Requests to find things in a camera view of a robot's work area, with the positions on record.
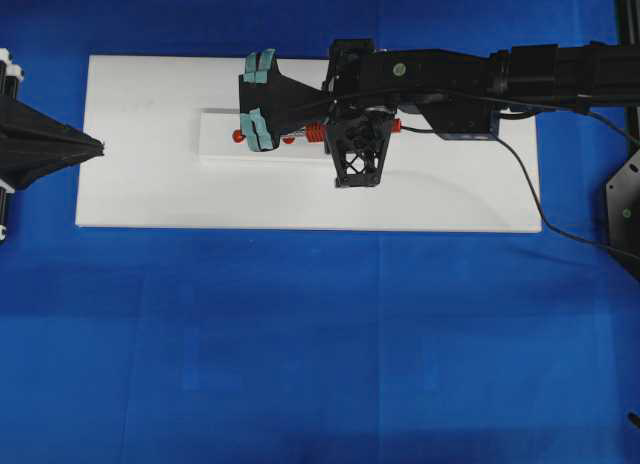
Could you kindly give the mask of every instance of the white platform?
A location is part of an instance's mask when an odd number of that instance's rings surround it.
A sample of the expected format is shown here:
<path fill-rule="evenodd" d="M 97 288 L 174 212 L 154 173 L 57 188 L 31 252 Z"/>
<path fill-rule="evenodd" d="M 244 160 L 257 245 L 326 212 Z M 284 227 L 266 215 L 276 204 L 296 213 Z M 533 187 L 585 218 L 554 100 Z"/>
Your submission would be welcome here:
<path fill-rule="evenodd" d="M 278 60 L 319 87 L 326 61 Z M 92 56 L 85 132 L 106 156 L 82 165 L 76 223 L 96 227 L 537 232 L 513 158 L 495 142 L 393 135 L 382 184 L 335 189 L 322 144 L 253 154 L 239 127 L 242 59 Z M 399 116 L 426 127 L 419 116 Z M 502 123 L 537 185 L 535 121 Z"/>

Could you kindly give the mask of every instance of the blue cloth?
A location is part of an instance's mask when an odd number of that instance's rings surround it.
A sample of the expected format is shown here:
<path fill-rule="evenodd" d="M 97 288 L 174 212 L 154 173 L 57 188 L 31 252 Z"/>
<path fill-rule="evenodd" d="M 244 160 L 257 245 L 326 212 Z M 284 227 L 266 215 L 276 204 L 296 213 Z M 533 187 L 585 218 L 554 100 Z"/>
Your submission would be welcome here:
<path fill-rule="evenodd" d="M 22 99 L 77 127 L 91 53 L 616 42 L 612 0 L 0 0 L 0 16 Z M 548 215 L 602 237 L 626 143 L 569 115 L 538 137 Z M 640 286 L 602 252 L 547 231 L 78 229 L 77 176 L 19 195 L 0 249 L 0 462 L 640 458 Z"/>

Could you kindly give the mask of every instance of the black cable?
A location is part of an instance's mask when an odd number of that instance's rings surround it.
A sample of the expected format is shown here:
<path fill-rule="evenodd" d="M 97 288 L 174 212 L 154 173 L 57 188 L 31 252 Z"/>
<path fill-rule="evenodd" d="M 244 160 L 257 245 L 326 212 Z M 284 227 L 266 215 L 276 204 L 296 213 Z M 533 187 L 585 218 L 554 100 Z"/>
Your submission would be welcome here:
<path fill-rule="evenodd" d="M 409 127 L 409 126 L 400 126 L 400 129 L 402 129 L 403 131 L 415 132 L 417 134 L 435 134 L 436 133 L 436 131 L 434 131 L 433 129 L 417 129 L 415 127 Z"/>
<path fill-rule="evenodd" d="M 519 121 L 521 119 L 529 119 L 530 117 L 537 116 L 541 112 L 543 111 L 517 112 L 515 114 L 501 112 L 498 114 L 498 117 L 500 117 L 500 119 L 506 119 L 507 121 Z"/>
<path fill-rule="evenodd" d="M 635 137 L 633 137 L 631 134 L 629 134 L 624 129 L 621 129 L 620 127 L 616 126 L 613 123 L 613 121 L 611 121 L 609 118 L 603 116 L 602 114 L 598 114 L 597 112 L 588 112 L 586 115 L 589 116 L 589 117 L 593 117 L 594 119 L 597 119 L 598 121 L 602 122 L 603 124 L 605 124 L 609 128 L 613 129 L 615 132 L 617 132 L 621 136 L 623 136 L 623 137 L 627 138 L 629 141 L 633 142 L 636 146 L 640 147 L 640 140 L 638 140 Z"/>
<path fill-rule="evenodd" d="M 630 259 L 633 259 L 635 261 L 640 262 L 640 256 L 638 256 L 636 254 L 624 251 L 622 249 L 618 249 L 617 247 L 613 247 L 613 246 L 610 246 L 608 244 L 604 244 L 602 242 L 592 241 L 590 239 L 585 239 L 584 237 L 576 236 L 575 234 L 571 234 L 570 232 L 564 231 L 564 230 L 560 229 L 559 227 L 556 227 L 553 224 L 551 224 L 549 222 L 549 220 L 547 219 L 547 216 L 545 215 L 544 210 L 542 209 L 542 204 L 540 204 L 540 198 L 538 197 L 538 194 L 536 193 L 536 189 L 533 186 L 533 182 L 531 181 L 531 177 L 529 176 L 529 172 L 527 171 L 527 168 L 524 165 L 524 162 L 522 162 L 522 159 L 520 158 L 520 156 L 518 155 L 518 153 L 515 151 L 515 149 L 513 147 L 511 147 L 505 141 L 500 139 L 498 136 L 494 135 L 493 137 L 505 149 L 507 149 L 513 155 L 513 157 L 515 157 L 516 161 L 518 161 L 518 164 L 520 165 L 520 168 L 522 169 L 524 177 L 527 180 L 527 184 L 529 185 L 529 190 L 531 191 L 531 195 L 533 196 L 533 200 L 534 200 L 534 202 L 536 204 L 536 208 L 538 209 L 538 213 L 540 214 L 540 218 L 542 219 L 542 222 L 544 222 L 545 225 L 551 231 L 555 232 L 556 234 L 560 234 L 561 236 L 566 237 L 567 239 L 571 239 L 571 240 L 580 242 L 582 244 L 589 244 L 591 246 L 598 247 L 600 249 L 604 249 L 604 250 L 612 252 L 614 254 L 618 254 L 620 256 L 625 256 L 625 257 L 628 257 Z"/>

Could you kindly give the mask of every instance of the screw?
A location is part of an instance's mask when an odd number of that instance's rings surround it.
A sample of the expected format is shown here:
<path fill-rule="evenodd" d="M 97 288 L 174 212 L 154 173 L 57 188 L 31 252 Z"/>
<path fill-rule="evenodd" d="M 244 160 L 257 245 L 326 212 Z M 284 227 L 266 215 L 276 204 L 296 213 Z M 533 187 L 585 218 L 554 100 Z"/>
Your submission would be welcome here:
<path fill-rule="evenodd" d="M 402 77 L 406 74 L 406 72 L 407 66 L 405 66 L 403 62 L 399 62 L 395 66 L 393 66 L 393 75 L 396 77 Z"/>

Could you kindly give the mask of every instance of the metal plate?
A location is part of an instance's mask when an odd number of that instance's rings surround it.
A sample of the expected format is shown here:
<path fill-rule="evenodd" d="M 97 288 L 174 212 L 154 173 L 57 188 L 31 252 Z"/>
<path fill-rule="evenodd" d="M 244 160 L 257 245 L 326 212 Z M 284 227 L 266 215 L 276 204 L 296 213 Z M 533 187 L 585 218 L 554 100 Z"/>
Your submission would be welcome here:
<path fill-rule="evenodd" d="M 640 254 L 640 151 L 607 182 L 609 242 L 634 254 Z M 640 280 L 638 261 L 612 256 Z"/>

